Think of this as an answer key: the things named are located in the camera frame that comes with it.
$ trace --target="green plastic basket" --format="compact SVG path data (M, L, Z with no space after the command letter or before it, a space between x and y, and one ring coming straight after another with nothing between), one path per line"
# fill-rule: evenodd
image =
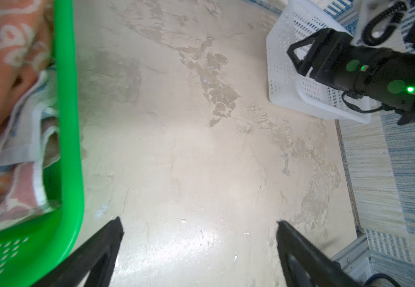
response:
M72 250L83 220L71 0L55 1L55 33L61 161L44 170L44 185L61 208L0 232L0 287L30 286L56 267Z

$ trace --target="white plastic bin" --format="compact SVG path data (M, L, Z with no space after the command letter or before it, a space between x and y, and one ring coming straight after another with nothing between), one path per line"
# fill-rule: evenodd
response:
M360 123L369 123L371 115L354 112L348 108L342 101L342 92L320 84L310 77L299 75L287 55L287 49L292 43L321 28L347 32L310 0L289 0L289 4L266 39L269 100L274 104L323 119L349 118ZM309 47L297 49L297 56L303 59ZM368 97L349 101L363 110L370 109Z

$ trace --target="towel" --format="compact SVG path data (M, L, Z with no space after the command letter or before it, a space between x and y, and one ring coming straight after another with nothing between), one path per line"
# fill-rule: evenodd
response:
M50 66L42 72L47 75L47 80L16 111L15 124L0 151L0 165L33 162L43 157L40 123L44 118L58 117L59 114L55 67Z
M33 162L0 166L0 231L59 207L58 201L48 200L43 185L43 169L60 158L58 134L57 118L43 119L42 156Z
M47 80L48 80L47 73L45 71L40 72L40 76L37 82L24 95L22 95L22 97L16 103L10 116L5 121L5 124L1 126L2 132L0 134L0 153L2 149L4 148L4 144L6 140L8 139L8 136L10 134L10 131L12 130L14 123L19 123L19 116L21 115L21 109L23 105L26 103L27 98L30 95L32 95L34 92L36 92L40 87L44 86Z
M51 0L0 0L0 136L51 55Z

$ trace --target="concrete floor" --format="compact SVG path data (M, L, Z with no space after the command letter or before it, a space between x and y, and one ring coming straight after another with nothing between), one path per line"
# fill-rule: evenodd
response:
M326 255L356 238L333 121L273 105L276 15L241 0L77 0L85 187L112 286L285 286L277 220Z

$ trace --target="orange patterned cloth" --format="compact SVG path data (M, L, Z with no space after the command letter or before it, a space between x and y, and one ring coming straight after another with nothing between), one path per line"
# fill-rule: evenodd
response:
M0 135L18 99L50 61L52 0L0 0Z
M58 132L57 118L45 118L41 122L43 157L0 166L0 231L60 206L60 202L48 200L41 172L60 158Z

